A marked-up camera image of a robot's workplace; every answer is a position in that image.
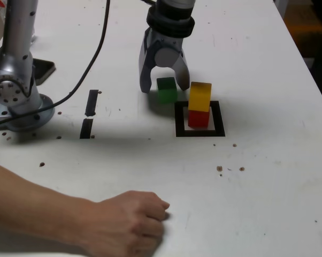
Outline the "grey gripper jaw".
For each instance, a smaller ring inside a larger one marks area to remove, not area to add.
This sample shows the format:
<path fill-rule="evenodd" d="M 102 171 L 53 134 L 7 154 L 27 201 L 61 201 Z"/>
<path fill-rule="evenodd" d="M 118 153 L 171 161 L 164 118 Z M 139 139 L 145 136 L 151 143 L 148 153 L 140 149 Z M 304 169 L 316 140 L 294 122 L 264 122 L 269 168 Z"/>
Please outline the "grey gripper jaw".
<path fill-rule="evenodd" d="M 161 48 L 155 54 L 155 63 L 157 67 L 168 67 L 174 71 L 176 82 L 181 90 L 189 89 L 190 74 L 182 51 Z"/>

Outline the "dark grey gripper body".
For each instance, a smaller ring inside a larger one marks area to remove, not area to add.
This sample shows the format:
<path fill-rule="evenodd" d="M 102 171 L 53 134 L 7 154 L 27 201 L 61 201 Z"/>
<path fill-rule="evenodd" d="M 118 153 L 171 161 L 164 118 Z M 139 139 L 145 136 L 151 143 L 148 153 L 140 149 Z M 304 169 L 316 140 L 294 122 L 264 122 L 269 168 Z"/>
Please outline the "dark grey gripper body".
<path fill-rule="evenodd" d="M 151 29 L 150 31 L 150 46 L 158 43 L 161 48 L 172 48 L 178 53 L 182 52 L 183 39 L 169 37 Z"/>

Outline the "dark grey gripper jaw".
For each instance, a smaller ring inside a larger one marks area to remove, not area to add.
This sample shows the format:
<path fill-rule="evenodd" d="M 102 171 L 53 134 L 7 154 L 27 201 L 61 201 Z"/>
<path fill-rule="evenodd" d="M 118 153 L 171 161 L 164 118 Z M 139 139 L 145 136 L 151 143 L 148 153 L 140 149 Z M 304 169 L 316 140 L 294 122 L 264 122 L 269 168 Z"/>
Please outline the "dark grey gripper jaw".
<path fill-rule="evenodd" d="M 139 81 L 143 93 L 149 93 L 152 85 L 151 71 L 156 66 L 155 55 L 160 49 L 160 42 L 154 37 L 151 28 L 144 33 L 139 54 Z"/>

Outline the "person's hand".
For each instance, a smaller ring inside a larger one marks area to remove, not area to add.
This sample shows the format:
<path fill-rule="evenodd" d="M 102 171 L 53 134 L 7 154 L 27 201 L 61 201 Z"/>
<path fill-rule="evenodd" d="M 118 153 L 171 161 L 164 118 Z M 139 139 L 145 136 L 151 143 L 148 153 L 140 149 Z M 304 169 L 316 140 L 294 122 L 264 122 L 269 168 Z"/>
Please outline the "person's hand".
<path fill-rule="evenodd" d="M 93 256 L 143 256 L 159 244 L 169 206 L 155 193 L 140 191 L 92 203 L 82 246 Z"/>

